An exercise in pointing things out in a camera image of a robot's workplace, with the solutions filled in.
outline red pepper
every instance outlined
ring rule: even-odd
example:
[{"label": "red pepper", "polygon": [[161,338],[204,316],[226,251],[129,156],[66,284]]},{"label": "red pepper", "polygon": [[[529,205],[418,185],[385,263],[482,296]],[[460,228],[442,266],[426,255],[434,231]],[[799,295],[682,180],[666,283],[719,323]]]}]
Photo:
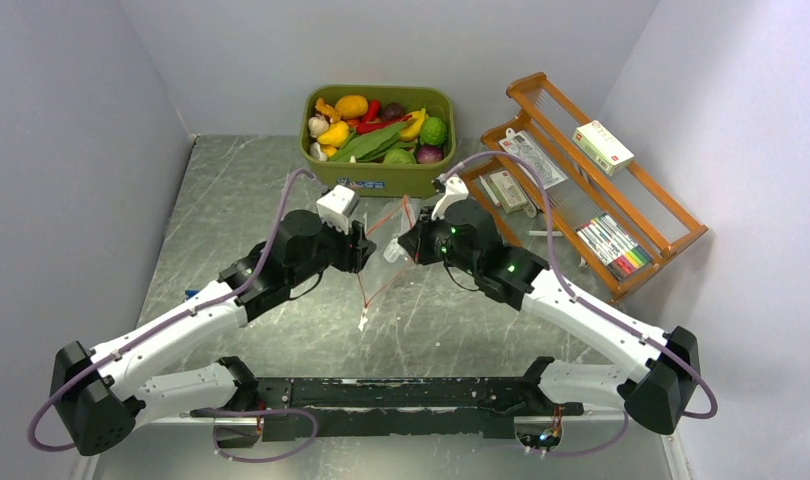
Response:
[{"label": "red pepper", "polygon": [[381,110],[381,102],[378,100],[372,100],[367,108],[367,113],[361,117],[361,123],[369,123],[375,120],[376,117],[378,117],[379,110]]},{"label": "red pepper", "polygon": [[381,128],[384,128],[388,125],[393,125],[396,122],[404,122],[411,118],[411,115],[405,115],[402,118],[397,118],[396,120],[391,120],[389,122],[379,122],[379,123],[362,123],[355,127],[355,133],[358,135],[363,135],[365,133],[375,132]]}]

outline wooden rack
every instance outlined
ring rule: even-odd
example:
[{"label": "wooden rack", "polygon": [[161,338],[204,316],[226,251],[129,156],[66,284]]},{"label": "wooden rack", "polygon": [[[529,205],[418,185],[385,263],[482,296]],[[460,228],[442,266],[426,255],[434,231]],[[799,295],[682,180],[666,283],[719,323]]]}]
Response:
[{"label": "wooden rack", "polygon": [[[520,112],[508,123],[485,132],[481,138],[482,143],[491,150],[501,151],[498,142],[506,137],[507,128],[517,132],[521,130],[528,132],[553,163],[569,177],[566,181],[578,185],[584,193],[583,197],[586,197],[585,201],[589,199],[598,211],[610,214],[651,257],[649,264],[626,278],[618,279],[577,237],[573,225],[561,215],[553,215],[553,229],[560,230],[564,234],[591,269],[608,286],[612,294],[612,303],[636,291],[708,230],[661,188],[636,161],[633,161],[626,167],[626,171],[687,229],[687,233],[674,241],[668,241],[665,235],[612,183],[611,178],[573,143],[571,136],[575,128],[590,123],[591,120],[549,82],[545,74],[537,73],[515,81],[509,85],[506,94],[520,105]],[[492,212],[497,227],[505,238],[512,244],[520,245],[520,240],[505,223],[499,211],[476,186],[479,176],[501,168],[508,170],[529,198],[543,210],[541,196],[536,187],[514,162],[505,157],[492,157],[487,163],[465,171],[461,177],[476,200]]]}]

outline green basket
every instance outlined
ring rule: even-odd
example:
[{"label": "green basket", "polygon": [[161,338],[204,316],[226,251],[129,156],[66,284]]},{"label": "green basket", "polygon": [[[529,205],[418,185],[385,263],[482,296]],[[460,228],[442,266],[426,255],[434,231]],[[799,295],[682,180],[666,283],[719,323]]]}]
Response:
[{"label": "green basket", "polygon": [[[314,103],[322,97],[334,105],[345,95],[361,95],[367,100],[378,100],[382,105],[398,102],[406,112],[426,107],[431,117],[439,117],[449,127],[449,138],[443,147],[446,154],[438,163],[431,165],[385,165],[382,163],[320,162],[308,154],[313,143],[308,132],[308,119],[317,112]],[[311,171],[328,186],[345,185],[365,197],[431,197],[436,192],[432,181],[450,167],[455,155],[455,123],[452,119],[452,102],[449,97],[433,88],[382,87],[374,85],[329,85],[308,96],[302,116],[300,147]]]}]

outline gray table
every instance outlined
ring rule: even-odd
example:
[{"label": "gray table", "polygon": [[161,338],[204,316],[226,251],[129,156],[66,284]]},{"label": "gray table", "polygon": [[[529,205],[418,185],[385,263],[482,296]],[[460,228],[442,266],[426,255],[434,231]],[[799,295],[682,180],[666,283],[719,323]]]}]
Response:
[{"label": "gray table", "polygon": [[[139,324],[147,323],[177,305],[183,300],[185,290],[201,288],[214,279],[220,270],[245,256],[253,245],[266,237],[273,223],[274,209],[286,175],[304,165],[298,148],[296,137],[202,136],[198,139],[167,227]],[[479,149],[477,142],[463,141],[458,156],[463,158]],[[318,184],[300,181],[290,196],[288,210],[312,208],[320,192]],[[364,198],[356,216],[366,213],[369,219],[373,219],[388,202],[390,199]],[[519,233],[542,228],[541,220],[529,219],[522,212],[510,215],[508,222]],[[527,241],[529,248],[545,256],[544,239]],[[608,298],[607,290],[598,283],[595,276],[577,266],[579,257],[568,243],[559,239],[556,248],[560,267],[571,280],[601,298]],[[456,278],[463,283],[469,280],[464,275],[456,275]],[[301,301],[287,303],[244,329],[204,343],[170,365],[165,373],[200,368],[227,355],[241,357],[258,376],[280,377],[521,375],[540,355],[550,355],[570,362],[606,362],[597,352],[543,320],[518,314],[481,294],[461,290],[439,265],[407,269],[380,301],[379,312],[366,324],[363,331],[359,330],[363,302],[356,278],[331,269],[326,272],[323,283]],[[608,432],[616,428],[607,423],[602,428],[593,428],[592,436],[579,437],[582,439],[580,446],[596,444],[596,439],[603,435],[607,438]],[[127,440],[103,455],[104,467],[99,470],[105,476],[101,478],[120,478],[114,476],[113,472],[116,470],[113,466],[122,468],[120,465],[125,465],[126,462],[120,459],[154,452],[155,448],[145,446],[154,444],[156,438],[165,439],[175,435],[173,438],[178,438],[181,443],[193,441],[189,438],[182,441],[182,437],[186,436],[173,433],[173,428],[184,427],[156,426],[143,429],[135,434],[140,440]],[[646,436],[645,432],[637,429],[632,431],[637,438],[659,445],[658,453],[661,452],[657,436]],[[201,448],[201,453],[209,452],[208,434],[202,432],[201,435],[203,438],[197,440],[201,446],[197,446],[196,450]],[[481,441],[461,437],[426,440],[444,446],[444,461],[448,460],[449,455],[456,455],[455,462],[448,460],[452,462],[448,469],[437,466],[440,470],[432,470],[435,475],[446,472],[442,476],[455,476],[456,473],[464,476],[466,472],[467,478],[479,478],[473,476],[479,469],[474,470],[472,465],[464,470],[458,468],[460,465],[452,467],[453,463],[461,459],[461,452],[469,449],[472,442]],[[584,440],[586,437],[590,437],[590,442]],[[172,449],[166,441],[159,442],[161,448]],[[394,440],[384,439],[373,444],[382,445],[391,441],[396,443]],[[363,442],[364,447],[358,448],[358,444],[354,442]],[[630,441],[626,445],[631,447],[635,443]],[[366,439],[324,439],[318,444],[322,446],[315,447],[317,450],[300,455],[296,460],[291,459],[293,463],[289,465],[294,465],[293,467],[270,467],[275,469],[270,470],[271,472],[287,469],[286,471],[292,471],[293,474],[282,473],[282,476],[269,478],[328,478],[319,476],[320,462],[331,454],[326,448],[344,449],[344,452],[354,448],[351,456],[363,458],[363,464],[381,462],[380,468],[386,462],[395,464],[403,461],[401,458],[394,461],[390,456],[384,457],[386,459],[364,456],[371,451],[365,448]],[[391,445],[391,448],[400,448],[397,445],[399,444]],[[401,448],[421,452],[425,447],[412,443],[408,445]],[[627,450],[614,450],[618,451],[625,455]],[[642,451],[648,451],[648,448],[644,447]],[[188,454],[192,458],[198,458],[196,453],[188,452],[184,455]],[[160,458],[165,457],[153,458],[151,462],[164,467],[174,464],[170,460],[162,463]],[[213,458],[207,461],[224,462]],[[579,463],[580,466],[586,461],[576,460],[582,462]],[[367,471],[363,467],[356,467],[357,470],[351,471],[350,468],[357,465],[354,462],[333,464],[339,465],[337,468],[343,478],[350,475],[356,475],[352,478],[363,478],[358,474],[359,471]],[[304,469],[302,471],[305,473],[300,475],[296,468]],[[589,472],[587,468],[579,468],[579,472]],[[327,475],[332,478],[340,476],[334,470]],[[160,477],[171,478],[172,475],[162,471]],[[385,477],[404,478],[392,473],[380,478]],[[189,476],[179,473],[178,478]],[[436,477],[427,476],[423,472],[420,478]]]}]

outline gray wall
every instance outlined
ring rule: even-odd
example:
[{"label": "gray wall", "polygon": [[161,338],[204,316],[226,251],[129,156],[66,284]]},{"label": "gray wall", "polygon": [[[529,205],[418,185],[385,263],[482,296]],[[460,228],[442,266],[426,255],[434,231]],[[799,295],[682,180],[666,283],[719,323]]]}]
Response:
[{"label": "gray wall", "polygon": [[700,338],[696,478],[810,479],[810,0],[662,0],[601,119],[712,229],[630,304]]},{"label": "gray wall", "polygon": [[509,120],[544,71],[596,112],[658,0],[122,0],[190,131],[296,135],[332,83],[433,86],[459,133]]},{"label": "gray wall", "polygon": [[67,477],[28,420],[57,349],[134,326],[188,152],[115,1],[0,0],[0,479]]}]

